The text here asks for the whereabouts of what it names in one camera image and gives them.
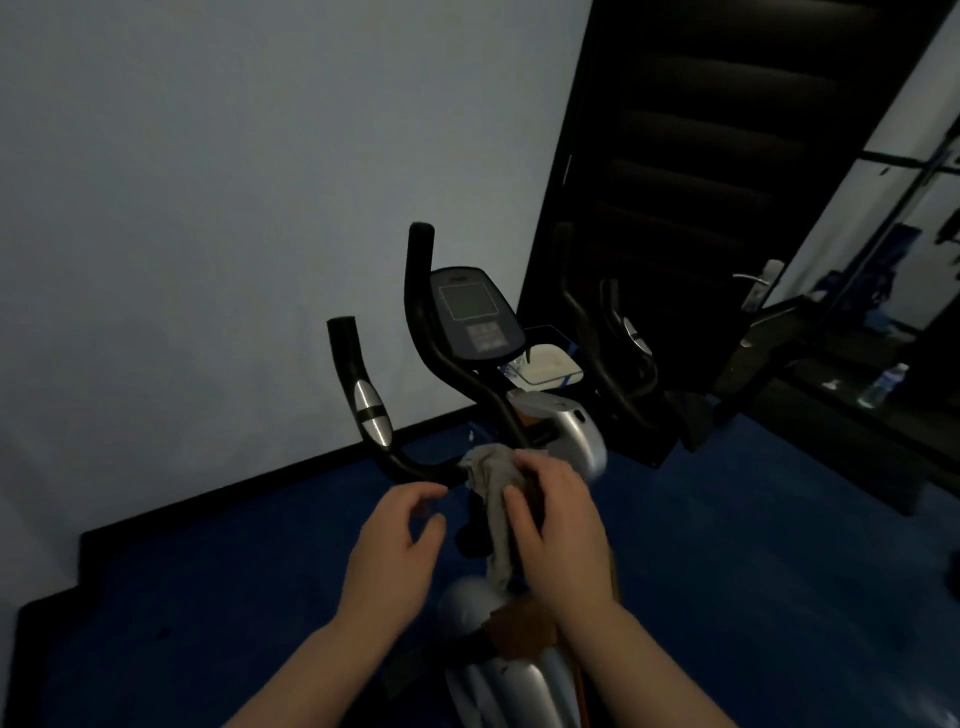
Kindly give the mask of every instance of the plastic bottle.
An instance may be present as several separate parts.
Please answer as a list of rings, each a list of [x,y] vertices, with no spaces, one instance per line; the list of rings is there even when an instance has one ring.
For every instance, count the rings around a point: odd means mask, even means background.
[[[856,403],[867,409],[879,407],[890,396],[890,393],[897,389],[897,385],[906,378],[908,369],[910,369],[908,364],[898,364],[896,367],[891,367],[863,391],[863,394],[857,398]]]

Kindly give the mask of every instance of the gray rag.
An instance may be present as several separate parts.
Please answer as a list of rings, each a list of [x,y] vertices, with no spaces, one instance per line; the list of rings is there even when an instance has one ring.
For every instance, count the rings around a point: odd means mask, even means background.
[[[467,469],[470,489],[487,508],[493,543],[493,554],[487,558],[487,579],[497,589],[504,589],[514,565],[510,560],[510,523],[503,506],[503,489],[523,483],[523,473],[514,465],[513,449],[500,443],[478,445],[464,455],[460,465]]]

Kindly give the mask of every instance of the blue floor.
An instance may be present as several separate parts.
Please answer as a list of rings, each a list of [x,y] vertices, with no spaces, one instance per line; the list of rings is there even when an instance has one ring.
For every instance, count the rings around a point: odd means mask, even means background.
[[[462,452],[467,432],[411,451]],[[333,615],[387,487],[361,462],[118,554],[89,618],[51,640],[41,725],[219,726]],[[440,507],[451,534],[457,491]],[[626,606],[741,728],[957,725],[960,604],[942,574],[960,501],[930,488],[906,519],[742,417],[659,471],[612,455],[594,495]],[[404,640],[481,570],[448,539]],[[426,684],[391,724],[457,722]]]

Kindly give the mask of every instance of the black door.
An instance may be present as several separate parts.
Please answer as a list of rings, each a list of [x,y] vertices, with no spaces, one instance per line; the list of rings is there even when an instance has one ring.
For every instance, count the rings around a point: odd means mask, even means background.
[[[571,221],[571,285],[589,302],[620,279],[664,384],[708,390],[754,279],[803,243],[951,5],[595,0],[523,322],[564,327],[550,233]]]

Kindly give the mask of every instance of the door handle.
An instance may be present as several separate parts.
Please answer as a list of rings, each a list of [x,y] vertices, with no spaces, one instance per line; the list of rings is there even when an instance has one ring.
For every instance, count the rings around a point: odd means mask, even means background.
[[[752,280],[754,283],[763,283],[763,285],[770,285],[769,280],[764,280],[760,276],[751,276],[749,273],[734,273],[733,277],[736,279]]]
[[[754,282],[750,293],[747,294],[747,298],[745,298],[740,305],[740,310],[744,313],[756,313],[759,311],[785,267],[786,265],[782,260],[771,258],[767,261],[767,264],[763,266],[763,271],[759,276],[754,276],[749,273],[734,273],[732,277],[735,279],[752,280]]]

